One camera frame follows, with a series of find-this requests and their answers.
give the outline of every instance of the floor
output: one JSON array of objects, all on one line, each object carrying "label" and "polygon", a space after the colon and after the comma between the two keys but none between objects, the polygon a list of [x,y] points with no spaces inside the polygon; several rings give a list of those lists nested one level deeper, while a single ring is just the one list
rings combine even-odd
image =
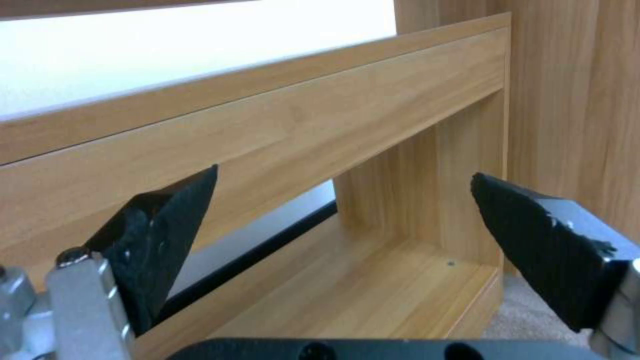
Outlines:
[{"label": "floor", "polygon": [[588,331],[578,334],[554,314],[521,277],[506,275],[504,302],[483,337],[488,339],[556,340],[588,347]]}]

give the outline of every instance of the black edge strip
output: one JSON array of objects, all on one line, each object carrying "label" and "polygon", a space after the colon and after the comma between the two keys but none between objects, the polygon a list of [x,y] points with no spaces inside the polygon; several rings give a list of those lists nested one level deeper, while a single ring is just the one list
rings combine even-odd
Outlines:
[{"label": "black edge strip", "polygon": [[195,284],[182,290],[164,304],[156,318],[156,325],[175,315],[180,310],[196,302],[203,296],[215,290],[217,287],[233,279],[241,272],[249,269],[260,260],[273,254],[283,246],[295,240],[297,237],[314,228],[316,225],[330,218],[338,212],[335,200],[313,213],[305,216],[287,229],[275,234],[265,242],[232,260],[225,266],[200,279]]}]

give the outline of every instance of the wooden cabinet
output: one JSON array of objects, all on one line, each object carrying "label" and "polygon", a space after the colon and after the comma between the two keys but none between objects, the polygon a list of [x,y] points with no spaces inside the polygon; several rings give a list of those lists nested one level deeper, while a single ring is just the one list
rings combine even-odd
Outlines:
[{"label": "wooden cabinet", "polygon": [[480,335],[502,254],[471,175],[506,175],[510,16],[15,119],[0,262],[42,279],[133,195],[220,164],[195,250],[333,178],[339,213],[137,339]]}]

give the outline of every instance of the wooden furniture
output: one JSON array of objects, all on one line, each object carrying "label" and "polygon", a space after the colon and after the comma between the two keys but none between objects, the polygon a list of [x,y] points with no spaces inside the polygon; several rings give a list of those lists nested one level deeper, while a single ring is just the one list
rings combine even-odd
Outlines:
[{"label": "wooden furniture", "polygon": [[333,178],[339,214],[136,340],[480,335],[502,255],[509,14],[0,123],[0,263],[41,280],[133,195],[220,164],[195,250]]},{"label": "wooden furniture", "polygon": [[509,180],[640,241],[640,2],[394,2],[399,33],[511,12]]}]

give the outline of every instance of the wooden top edge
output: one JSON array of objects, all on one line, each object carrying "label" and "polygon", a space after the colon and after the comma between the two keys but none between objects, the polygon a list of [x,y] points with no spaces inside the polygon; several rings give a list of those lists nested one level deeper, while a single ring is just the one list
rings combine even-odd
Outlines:
[{"label": "wooden top edge", "polygon": [[37,19],[69,15],[153,10],[254,0],[0,0],[0,20]]},{"label": "wooden top edge", "polygon": [[510,25],[501,13],[0,121],[0,165]]}]

